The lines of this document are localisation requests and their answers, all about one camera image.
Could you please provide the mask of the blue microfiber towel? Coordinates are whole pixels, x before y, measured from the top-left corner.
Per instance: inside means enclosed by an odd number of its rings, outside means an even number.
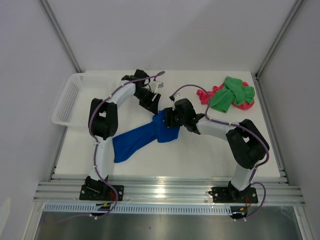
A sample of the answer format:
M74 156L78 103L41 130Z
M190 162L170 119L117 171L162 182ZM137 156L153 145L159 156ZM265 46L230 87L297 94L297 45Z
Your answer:
M112 139L114 163L128 160L136 151L153 141L168 143L179 137L180 127L165 126L165 110L152 117L150 123L122 133Z

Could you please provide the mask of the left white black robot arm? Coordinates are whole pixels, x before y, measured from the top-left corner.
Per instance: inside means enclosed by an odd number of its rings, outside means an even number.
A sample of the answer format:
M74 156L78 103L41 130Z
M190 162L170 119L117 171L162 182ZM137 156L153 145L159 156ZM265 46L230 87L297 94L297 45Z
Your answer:
M143 70L136 70L133 75L125 75L116 89L105 99L94 98L90 104L88 131L95 140L93 165L79 198L82 201L121 201L123 187L111 185L108 177L114 170L115 151L113 137L117 133L120 106L134 96L141 107L158 114L161 94L158 92L164 86L156 80L157 76L149 76Z

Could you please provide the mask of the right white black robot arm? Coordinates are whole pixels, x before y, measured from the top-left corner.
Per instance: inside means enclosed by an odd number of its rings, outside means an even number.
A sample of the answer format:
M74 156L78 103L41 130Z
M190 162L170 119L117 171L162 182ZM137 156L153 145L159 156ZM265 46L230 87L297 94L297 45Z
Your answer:
M185 127L189 132L208 135L228 142L237 163L235 173L228 183L227 197L239 202L246 197L257 168L269 160L270 146L255 124L245 119L228 123L196 113L187 98L170 96L172 107L165 109L164 125L168 128Z

